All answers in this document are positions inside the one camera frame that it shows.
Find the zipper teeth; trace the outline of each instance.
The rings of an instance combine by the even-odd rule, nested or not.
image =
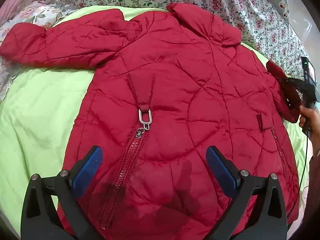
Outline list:
[[[131,161],[134,157],[134,154],[136,153],[136,150],[137,150],[137,147],[139,145],[140,140],[141,140],[141,138],[135,137],[134,140],[132,141],[132,143],[130,144],[130,147],[127,151],[127,155],[126,155],[124,163],[122,165],[120,174],[115,182],[115,188],[116,188],[117,192],[119,191],[120,187],[122,186],[122,183],[124,181],[124,177],[129,169],[129,166],[130,166]],[[108,214],[105,213],[101,219],[100,227],[102,229],[106,229],[106,225],[107,225],[107,221],[108,221],[107,216],[110,216],[112,214],[112,210],[113,210],[115,203],[116,203],[116,197],[113,199],[113,201],[110,205],[110,208],[108,209],[109,210]]]
[[[279,142],[278,137],[276,136],[275,130],[273,128],[271,129],[271,132],[273,134],[273,137],[274,137],[276,145],[277,145],[277,149],[278,149],[278,152],[279,152],[279,155],[280,155],[280,158],[281,158],[284,177],[286,178],[285,167],[284,167],[284,162],[283,162],[282,150],[281,150],[280,142]]]
[[[121,168],[121,172],[115,182],[115,187],[117,189],[119,189],[123,183],[123,180],[124,180],[124,176],[125,174],[127,173],[128,171],[128,168],[129,168],[129,165],[131,163],[131,160],[132,160],[132,157],[138,147],[138,144],[139,144],[139,141],[140,141],[140,138],[139,137],[135,137],[133,142],[131,143],[130,147],[129,147],[129,150],[128,150],[128,153],[127,153],[127,156],[124,160],[124,164],[122,165],[122,168]]]

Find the human hand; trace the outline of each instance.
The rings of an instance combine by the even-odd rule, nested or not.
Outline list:
[[[300,106],[300,113],[310,119],[312,128],[311,142],[313,146],[313,154],[317,156],[320,151],[320,114],[318,108],[312,110],[304,106]],[[299,126],[302,128],[306,122],[304,116],[300,117]]]

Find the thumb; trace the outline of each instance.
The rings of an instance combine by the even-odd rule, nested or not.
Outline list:
[[[312,118],[315,114],[315,111],[310,109],[310,108],[306,108],[304,106],[300,106],[300,112],[301,114],[303,114],[304,116],[308,117],[308,118]]]

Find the black cable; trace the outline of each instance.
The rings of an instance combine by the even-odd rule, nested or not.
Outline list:
[[[305,161],[304,161],[304,168],[303,168],[303,173],[302,173],[302,177],[301,177],[301,181],[300,181],[300,186],[299,186],[299,194],[300,194],[300,189],[301,189],[301,185],[302,185],[303,175],[304,175],[304,172],[305,172],[306,166],[307,166],[307,155],[308,155],[308,136],[307,136],[306,159],[305,159]]]

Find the finger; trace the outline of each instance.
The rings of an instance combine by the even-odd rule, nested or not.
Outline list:
[[[305,123],[306,122],[306,118],[304,116],[300,116],[300,122]]]
[[[300,106],[300,112],[301,114],[305,115],[308,118],[312,118],[315,114],[315,111],[310,109],[310,108],[306,108],[304,106]]]

